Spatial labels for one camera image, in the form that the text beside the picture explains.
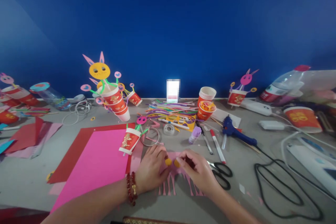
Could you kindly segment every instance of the hand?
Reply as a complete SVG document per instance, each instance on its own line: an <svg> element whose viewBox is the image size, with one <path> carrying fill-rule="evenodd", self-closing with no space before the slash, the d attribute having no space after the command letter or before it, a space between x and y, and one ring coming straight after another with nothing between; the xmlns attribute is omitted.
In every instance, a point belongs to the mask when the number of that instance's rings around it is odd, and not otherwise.
<svg viewBox="0 0 336 224"><path fill-rule="evenodd" d="M159 173L162 163L167 158L167 150L162 145L148 148L135 173L138 194L157 188L167 179L169 168L166 168L161 174Z"/></svg>
<svg viewBox="0 0 336 224"><path fill-rule="evenodd" d="M205 158L190 149L186 149L176 158L181 168L190 176L194 184L204 192L211 196L221 189L211 168Z"/></svg>

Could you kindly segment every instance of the black pen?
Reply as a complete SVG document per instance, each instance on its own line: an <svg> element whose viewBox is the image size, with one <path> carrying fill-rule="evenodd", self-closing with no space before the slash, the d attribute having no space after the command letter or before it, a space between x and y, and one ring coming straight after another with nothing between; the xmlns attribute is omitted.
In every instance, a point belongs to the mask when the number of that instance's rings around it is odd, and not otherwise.
<svg viewBox="0 0 336 224"><path fill-rule="evenodd" d="M200 124L199 124L198 121L196 121L196 124L197 124L198 127L201 128L202 135L203 135L203 139L204 139L204 141L205 141L205 143L206 143L206 145L207 145L207 147L208 147L208 149L209 149L210 154L213 155L214 153L212 152L212 149L211 149L211 147L210 147L210 145L209 145L209 141L207 140L207 137L206 137L205 134L204 134L203 128L200 126Z"/></svg>

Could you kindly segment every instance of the black scissors handle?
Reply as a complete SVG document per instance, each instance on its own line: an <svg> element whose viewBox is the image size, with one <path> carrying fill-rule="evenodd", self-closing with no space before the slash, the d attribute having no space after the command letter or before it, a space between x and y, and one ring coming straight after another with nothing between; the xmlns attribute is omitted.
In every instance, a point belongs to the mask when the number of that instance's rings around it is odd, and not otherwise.
<svg viewBox="0 0 336 224"><path fill-rule="evenodd" d="M218 182L218 184L219 184L224 190L228 191L228 190L231 189L231 184L229 183L229 181L228 181L226 178L224 178L224 177L222 176L221 173L219 173L219 172L217 172L217 171L215 171L215 170L212 170L212 173L214 174L214 176L215 176L215 178L217 179L217 181L218 181L218 178L217 178L217 177L219 177L219 178L225 183L225 186L224 186L224 185L222 185L221 183Z"/></svg>
<svg viewBox="0 0 336 224"><path fill-rule="evenodd" d="M226 176L226 177L232 177L232 176L233 176L233 173L232 173L231 169L230 169L226 164L216 162L216 163L214 163L213 165L214 165L214 166L217 168L217 170L218 170L221 174L223 174L224 176Z"/></svg>

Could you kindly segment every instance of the blue wall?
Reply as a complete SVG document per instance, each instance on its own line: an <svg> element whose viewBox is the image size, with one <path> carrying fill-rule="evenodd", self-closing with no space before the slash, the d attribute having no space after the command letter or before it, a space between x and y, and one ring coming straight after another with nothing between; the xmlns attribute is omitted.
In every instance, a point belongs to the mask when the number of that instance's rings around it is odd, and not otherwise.
<svg viewBox="0 0 336 224"><path fill-rule="evenodd" d="M167 78L181 97L224 97L248 68L262 91L298 64L336 68L336 0L0 0L0 72L16 84L73 97L91 85L82 53L101 50L142 97L165 97Z"/></svg>

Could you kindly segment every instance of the red marker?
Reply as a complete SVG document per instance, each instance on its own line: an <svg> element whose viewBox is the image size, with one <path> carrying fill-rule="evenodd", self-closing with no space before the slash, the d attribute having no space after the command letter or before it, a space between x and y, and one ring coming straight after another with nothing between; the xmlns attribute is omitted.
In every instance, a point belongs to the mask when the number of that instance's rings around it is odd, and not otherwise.
<svg viewBox="0 0 336 224"><path fill-rule="evenodd" d="M218 155L219 155L220 160L222 161L222 163L226 163L225 158L224 158L224 155L223 155L223 152L222 152L222 150L221 150L221 148L220 148L220 146L219 146L219 144L218 144L216 135L215 135L215 133L214 133L214 131L213 131L212 129L210 130L210 133L211 133L211 135L212 135L212 139L213 139L213 141L215 142L216 149L217 149L217 152L218 152Z"/></svg>

